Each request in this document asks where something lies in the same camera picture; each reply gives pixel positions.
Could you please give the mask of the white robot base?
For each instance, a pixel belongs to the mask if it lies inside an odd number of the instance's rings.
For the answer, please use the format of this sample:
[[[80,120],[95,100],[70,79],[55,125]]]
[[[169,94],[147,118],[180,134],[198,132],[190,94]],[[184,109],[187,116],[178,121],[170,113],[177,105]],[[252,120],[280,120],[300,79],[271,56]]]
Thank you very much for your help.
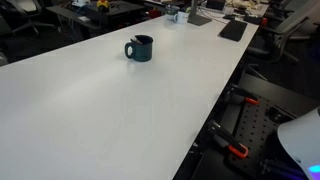
[[[277,129],[280,144],[309,180],[320,180],[320,108]]]

